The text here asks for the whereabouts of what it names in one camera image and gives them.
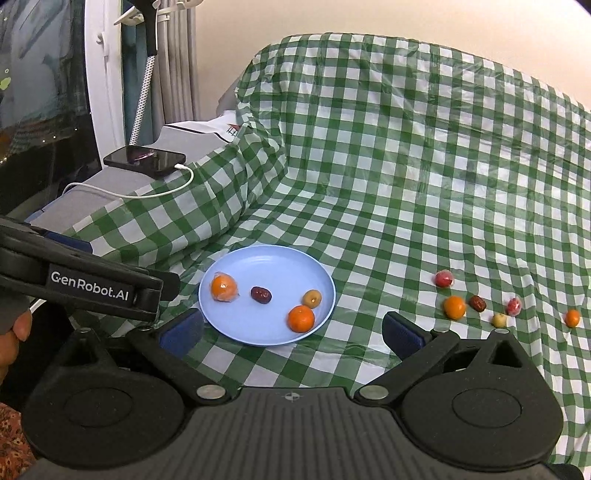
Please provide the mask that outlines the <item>person's left hand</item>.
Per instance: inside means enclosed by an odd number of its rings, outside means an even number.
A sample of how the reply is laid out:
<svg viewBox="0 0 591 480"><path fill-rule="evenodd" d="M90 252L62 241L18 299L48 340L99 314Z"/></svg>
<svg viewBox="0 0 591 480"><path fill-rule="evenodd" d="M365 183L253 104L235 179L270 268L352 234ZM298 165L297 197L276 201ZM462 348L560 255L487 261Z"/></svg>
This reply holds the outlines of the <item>person's left hand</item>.
<svg viewBox="0 0 591 480"><path fill-rule="evenodd" d="M20 344L28 339L31 327L32 313L27 310L14 321L11 329L0 337L0 383L3 383L10 366L16 361Z"/></svg>

